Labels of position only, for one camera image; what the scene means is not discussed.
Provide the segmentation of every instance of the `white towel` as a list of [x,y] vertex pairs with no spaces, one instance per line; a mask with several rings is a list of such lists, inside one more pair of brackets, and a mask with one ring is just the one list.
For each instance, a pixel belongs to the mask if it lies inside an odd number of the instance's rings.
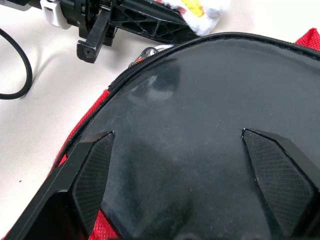
[[185,22],[198,35],[212,32],[219,18],[229,7],[230,0],[156,0],[178,10]]

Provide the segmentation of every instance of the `glossy black surface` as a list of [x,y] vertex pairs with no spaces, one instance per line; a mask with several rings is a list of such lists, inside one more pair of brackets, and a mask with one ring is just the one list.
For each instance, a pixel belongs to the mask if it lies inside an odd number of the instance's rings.
[[291,139],[320,166],[320,64],[285,47],[218,39],[147,67],[84,130],[113,130],[102,210],[122,237],[270,238],[241,134]]

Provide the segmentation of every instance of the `black wire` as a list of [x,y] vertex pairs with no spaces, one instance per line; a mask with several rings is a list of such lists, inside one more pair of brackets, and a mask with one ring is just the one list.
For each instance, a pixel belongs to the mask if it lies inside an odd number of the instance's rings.
[[12,94],[3,94],[0,93],[0,99],[3,100],[12,100],[12,99],[18,99],[25,95],[31,88],[32,85],[32,68],[29,62],[29,59],[25,52],[22,50],[22,48],[19,46],[19,44],[11,37],[9,36],[5,31],[3,31],[0,28],[0,35],[4,37],[13,47],[14,49],[18,52],[20,57],[22,58],[22,61],[25,65],[25,70],[26,70],[26,79],[25,79],[25,84],[23,88],[21,88],[20,91]]

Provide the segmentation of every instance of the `white table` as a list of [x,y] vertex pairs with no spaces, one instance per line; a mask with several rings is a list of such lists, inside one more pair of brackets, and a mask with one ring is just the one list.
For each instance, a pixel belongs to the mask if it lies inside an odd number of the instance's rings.
[[[319,9],[319,0],[232,0],[214,32],[295,42],[310,28],[320,29]],[[144,48],[157,43],[119,30],[113,46],[104,46],[96,63],[89,64],[76,56],[78,29],[50,26],[39,9],[0,6],[0,28],[21,45],[35,76],[25,97],[0,100],[1,238],[45,180],[78,121]],[[24,81],[22,61],[0,37],[0,92],[16,92]]]

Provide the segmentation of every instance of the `textured black pad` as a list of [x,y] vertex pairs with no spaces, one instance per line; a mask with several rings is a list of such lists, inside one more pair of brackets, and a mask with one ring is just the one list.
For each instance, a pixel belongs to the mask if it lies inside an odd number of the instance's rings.
[[292,236],[304,220],[314,188],[276,142],[249,130],[243,137],[259,188],[283,233]]
[[88,235],[94,229],[108,179],[113,134],[97,141],[74,181],[72,196]]
[[86,126],[79,139],[115,132],[101,208],[122,237],[275,236],[241,131],[286,136],[320,166],[320,62],[268,41],[213,36],[175,52]]

